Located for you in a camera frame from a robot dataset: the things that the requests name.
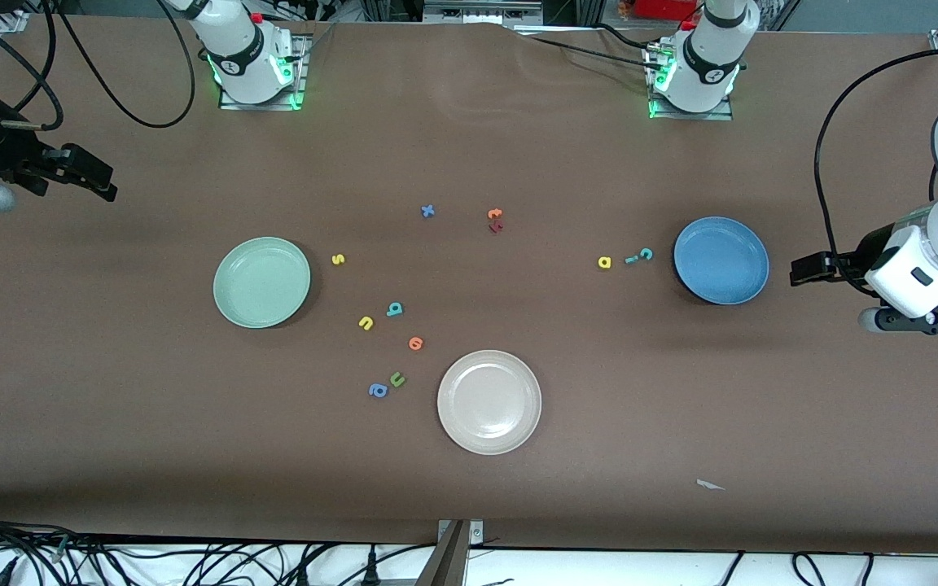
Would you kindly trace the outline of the green plate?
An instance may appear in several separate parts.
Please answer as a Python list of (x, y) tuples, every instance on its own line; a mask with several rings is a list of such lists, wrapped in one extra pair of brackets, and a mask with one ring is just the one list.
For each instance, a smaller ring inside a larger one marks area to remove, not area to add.
[(213, 301), (229, 322), (270, 329), (294, 316), (308, 299), (308, 257), (285, 238), (250, 238), (223, 257), (213, 275)]

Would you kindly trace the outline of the blue plate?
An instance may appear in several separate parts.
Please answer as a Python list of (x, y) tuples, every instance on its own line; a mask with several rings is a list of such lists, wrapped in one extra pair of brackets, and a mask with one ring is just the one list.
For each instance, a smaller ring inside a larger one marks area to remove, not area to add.
[(715, 305), (748, 303), (770, 275), (766, 245), (744, 223), (703, 216), (680, 231), (673, 245), (678, 281), (696, 298)]

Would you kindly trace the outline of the metal corner bracket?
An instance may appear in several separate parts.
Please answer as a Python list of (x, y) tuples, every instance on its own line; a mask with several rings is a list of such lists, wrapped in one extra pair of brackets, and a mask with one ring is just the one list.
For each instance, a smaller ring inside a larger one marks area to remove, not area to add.
[[(453, 519), (441, 519), (438, 522), (438, 534), (436, 534), (436, 542), (440, 542), (443, 538), (446, 530), (453, 523)], [(469, 545), (477, 546), (484, 543), (484, 520), (483, 519), (465, 519), (466, 525), (468, 527), (468, 542)]]

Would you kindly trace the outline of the grey metal box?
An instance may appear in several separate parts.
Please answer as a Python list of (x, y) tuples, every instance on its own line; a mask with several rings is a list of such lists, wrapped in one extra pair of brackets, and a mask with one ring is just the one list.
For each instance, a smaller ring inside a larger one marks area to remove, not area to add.
[(542, 26), (542, 0), (423, 0), (425, 24), (491, 23), (506, 28)]

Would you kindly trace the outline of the brown table cover sheet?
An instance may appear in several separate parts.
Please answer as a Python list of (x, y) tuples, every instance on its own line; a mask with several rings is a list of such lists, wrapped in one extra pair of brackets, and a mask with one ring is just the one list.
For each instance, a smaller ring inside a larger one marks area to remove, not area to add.
[[(119, 192), (0, 214), (0, 520), (421, 543), (479, 518), (505, 546), (938, 552), (938, 336), (868, 333), (868, 298), (788, 277), (826, 248), (824, 115), (924, 36), (761, 34), (718, 122), (649, 119), (625, 64), (495, 25), (322, 30), (301, 111), (221, 111), (199, 67), (171, 129), (123, 116), (60, 34), (47, 141)], [(678, 281), (703, 216), (766, 245), (748, 303)], [(258, 237), (296, 244), (312, 286), (245, 329), (213, 275)], [(542, 390), (533, 436), (492, 457), (436, 408), (485, 349)]]

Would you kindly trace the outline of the beige plate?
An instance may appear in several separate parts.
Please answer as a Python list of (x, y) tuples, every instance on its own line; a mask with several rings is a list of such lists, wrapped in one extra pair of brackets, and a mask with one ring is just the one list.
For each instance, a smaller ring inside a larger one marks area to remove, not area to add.
[(506, 455), (535, 433), (542, 390), (535, 372), (520, 357), (476, 350), (459, 357), (445, 372), (436, 408), (454, 444), (476, 455)]

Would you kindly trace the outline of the aluminium profile bar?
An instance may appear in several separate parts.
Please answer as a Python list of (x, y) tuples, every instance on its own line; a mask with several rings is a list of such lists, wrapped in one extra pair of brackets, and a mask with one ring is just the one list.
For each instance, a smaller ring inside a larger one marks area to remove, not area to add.
[(472, 535), (470, 520), (447, 522), (414, 586), (464, 586)]

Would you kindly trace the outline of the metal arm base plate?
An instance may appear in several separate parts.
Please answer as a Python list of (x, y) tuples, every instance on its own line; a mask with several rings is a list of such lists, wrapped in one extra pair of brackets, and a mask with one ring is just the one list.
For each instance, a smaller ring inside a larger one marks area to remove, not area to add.
[(662, 37), (642, 50), (647, 72), (649, 116), (681, 120), (730, 121), (730, 92), (740, 63), (694, 67), (678, 36)]
[(237, 55), (209, 53), (221, 88), (219, 107), (241, 111), (299, 111), (308, 85), (313, 37), (268, 23), (256, 26), (253, 43)]

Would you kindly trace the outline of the red box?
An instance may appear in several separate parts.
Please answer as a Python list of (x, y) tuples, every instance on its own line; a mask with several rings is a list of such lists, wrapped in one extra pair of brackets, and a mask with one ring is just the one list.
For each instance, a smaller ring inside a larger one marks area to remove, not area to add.
[(655, 21), (685, 21), (699, 5), (699, 0), (633, 0), (632, 14)]

